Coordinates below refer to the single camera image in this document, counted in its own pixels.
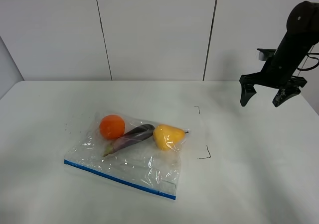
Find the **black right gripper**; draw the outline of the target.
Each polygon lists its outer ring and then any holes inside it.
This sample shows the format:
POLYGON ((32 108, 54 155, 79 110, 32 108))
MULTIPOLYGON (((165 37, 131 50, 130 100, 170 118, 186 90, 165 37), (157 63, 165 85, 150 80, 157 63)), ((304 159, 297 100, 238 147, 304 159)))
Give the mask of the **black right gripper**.
POLYGON ((257 93, 254 85, 281 88, 272 101, 275 107, 279 107, 288 99, 299 95, 301 93, 299 87, 304 87, 307 81, 303 77, 294 76, 293 73, 306 55, 306 52, 275 52, 272 57, 265 61, 260 72, 242 75, 239 80, 241 84, 241 106, 245 107, 257 93))

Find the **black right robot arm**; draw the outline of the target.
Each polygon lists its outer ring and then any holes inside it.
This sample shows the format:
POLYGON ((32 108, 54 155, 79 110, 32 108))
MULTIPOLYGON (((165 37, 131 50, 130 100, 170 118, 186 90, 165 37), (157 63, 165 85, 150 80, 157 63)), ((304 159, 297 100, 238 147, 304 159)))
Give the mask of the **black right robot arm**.
POLYGON ((305 57, 318 60, 318 53, 310 49, 319 42, 319 5, 304 1, 291 11, 287 23, 287 32, 277 49, 259 49, 259 60, 265 61, 260 72, 242 75, 241 106, 256 94, 255 85, 277 89, 273 99, 275 107, 301 93, 307 83, 303 77, 295 76, 295 70, 305 57))

